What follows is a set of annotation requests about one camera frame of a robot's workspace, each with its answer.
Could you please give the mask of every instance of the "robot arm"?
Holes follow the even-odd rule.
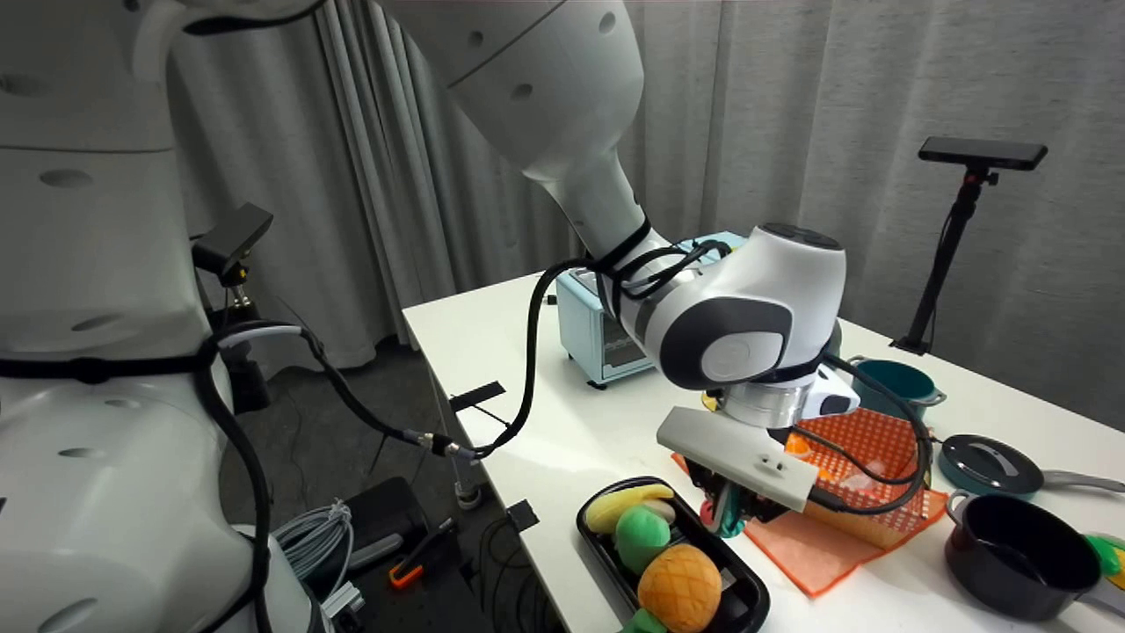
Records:
[[[133,69],[167,60],[170,36],[196,16],[281,16],[315,0],[155,0]],[[649,223],[620,162],[645,66],[624,0],[385,0],[433,60],[487,139],[567,210],[598,264],[606,302],[663,373],[718,392],[711,420],[671,413],[663,443],[733,480],[801,505],[817,472],[766,430],[853,407],[821,351],[844,296],[844,249],[801,227],[755,227],[718,267]]]

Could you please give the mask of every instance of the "yellow fruit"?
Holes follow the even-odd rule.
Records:
[[[671,633],[707,628],[720,595],[720,573],[697,543],[670,543],[637,582],[640,608]]]
[[[657,504],[657,498],[649,498],[649,504],[640,504],[640,505],[649,505],[649,509],[663,512],[663,519],[677,522],[677,505]]]
[[[671,498],[671,487],[670,484],[637,484],[637,487],[606,493],[584,509],[584,522],[596,535],[613,535],[620,516],[649,498]]]

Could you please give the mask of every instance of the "orange item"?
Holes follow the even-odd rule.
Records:
[[[699,633],[711,627],[726,595],[718,564],[697,543],[670,543],[649,562],[637,600],[671,633]]]
[[[844,459],[827,443],[854,452],[868,472],[884,478],[906,478],[917,462],[916,433],[903,417],[860,407],[853,413],[829,413],[797,420],[787,448],[821,468],[821,487],[842,495],[853,505],[878,505],[897,498],[906,484],[871,480],[862,468]],[[751,519],[746,535],[810,595],[821,597],[860,564],[906,543],[950,505],[945,493],[925,487],[906,505],[862,516],[834,512],[810,504],[807,512],[786,512],[770,522]]]
[[[387,581],[394,591],[411,591],[424,581],[424,564],[411,564],[411,569],[391,564]]]

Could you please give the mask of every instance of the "wire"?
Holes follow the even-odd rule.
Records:
[[[415,430],[398,430],[398,426],[385,420],[377,410],[370,410],[370,407],[357,396],[357,390],[350,387],[345,373],[326,362],[323,342],[315,338],[315,329],[302,329],[302,338],[305,338],[315,358],[322,362],[326,384],[339,390],[339,396],[350,403],[350,410],[352,410],[359,420],[367,420],[367,426],[377,430],[377,433],[387,433],[391,438],[424,445],[424,434],[419,434]]]
[[[385,448],[387,448],[387,433],[380,434],[374,462],[367,462],[367,475],[364,475],[367,480],[374,480],[374,475],[380,472]]]
[[[500,417],[495,410],[474,403],[474,410],[490,413],[495,426],[509,426],[508,417]]]
[[[853,375],[860,375],[862,384],[868,384],[871,390],[878,390],[884,396],[891,396],[903,417],[916,430],[916,475],[906,480],[906,487],[891,498],[891,504],[876,504],[876,505],[847,505],[844,498],[834,498],[829,493],[811,493],[817,504],[838,509],[838,512],[891,512],[906,505],[925,484],[928,484],[928,462],[933,462],[933,438],[925,420],[903,403],[903,396],[897,396],[895,390],[888,390],[878,378],[862,375],[854,364],[847,364],[842,353],[823,353],[827,364],[844,369]]]
[[[203,403],[203,410],[210,413],[210,420],[230,434],[231,448],[240,452],[248,478],[249,478],[249,495],[254,495],[254,539],[249,539],[249,582],[248,591],[209,627],[209,628],[222,628],[248,600],[254,600],[254,618],[262,633],[270,633],[270,611],[267,611],[267,577],[270,577],[270,487],[267,487],[267,475],[262,468],[262,455],[249,443],[249,434],[243,433],[243,426],[236,420],[236,413],[226,407],[214,375],[210,375],[210,362],[217,358],[217,338],[209,338],[201,344],[201,364],[195,369],[195,387],[196,396]]]
[[[262,342],[262,338],[299,338],[305,327],[299,324],[270,324],[270,319],[256,319],[249,327],[231,327],[217,349],[240,349],[240,344],[249,344],[249,342]]]
[[[862,455],[854,455],[847,445],[842,445],[842,443],[834,443],[834,438],[827,438],[827,434],[817,434],[817,433],[810,433],[810,430],[793,430],[794,434],[801,434],[801,438],[811,438],[811,443],[821,443],[821,445],[827,445],[827,448],[834,448],[834,452],[842,452],[847,462],[854,462],[862,475],[868,475],[871,480],[884,480],[884,484],[906,484],[906,480],[916,480],[916,475],[906,475],[906,478],[888,478],[888,475],[878,475],[878,472],[871,472]]]
[[[523,392],[520,392],[520,410],[514,413],[514,420],[480,452],[490,455],[500,445],[508,445],[509,438],[520,434],[520,430],[529,426],[530,403],[534,403],[534,353],[537,353],[537,311],[541,311],[541,298],[548,296],[554,280],[571,271],[571,267],[584,267],[592,255],[571,255],[554,264],[545,273],[537,273],[534,289],[530,289],[530,304],[529,304],[529,344],[523,344]]]
[[[640,276],[640,280],[630,276],[630,280],[624,285],[624,290],[628,290],[632,302],[640,302],[640,298],[657,296],[677,273],[681,273],[685,267],[693,267],[697,259],[703,259],[711,249],[714,249],[718,255],[727,255],[727,251],[733,251],[727,241],[697,240],[693,249],[681,249],[681,244],[652,249],[652,251],[630,259],[630,264],[628,264],[624,271],[615,271],[615,273],[630,276],[630,273],[637,273],[640,267],[649,267],[652,259],[678,255],[678,264],[663,267],[657,273]]]
[[[352,527],[352,509],[345,504],[332,504],[322,509],[310,509],[276,530],[284,560],[294,562],[294,573],[299,581],[310,581],[323,562],[332,562],[343,548],[343,569],[336,582],[326,588],[339,591],[350,577],[352,553],[357,553],[357,527]]]

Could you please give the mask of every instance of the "black bowl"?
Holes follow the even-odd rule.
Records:
[[[670,480],[665,478],[624,478],[624,480],[606,484],[598,495],[620,493],[620,487],[637,487],[637,484],[670,484]],[[584,512],[598,495],[592,495],[576,509],[576,530],[598,553],[598,560],[606,560],[613,577],[624,582],[624,591],[637,603],[640,577],[620,560],[620,553],[613,543],[613,535],[596,535],[584,522]],[[688,543],[703,548],[711,554],[711,562],[718,564],[718,573],[726,577],[726,582],[727,582],[726,597],[718,603],[718,614],[711,618],[707,633],[754,633],[754,628],[759,628],[766,622],[766,614],[770,614],[766,582],[718,535],[711,535],[699,522],[699,516],[693,512],[693,505],[681,495],[671,495],[671,509],[677,509],[671,540],[688,540]]]
[[[1102,581],[1086,539],[1018,495],[964,504],[945,540],[945,564],[966,595],[1026,622],[1054,618]]]

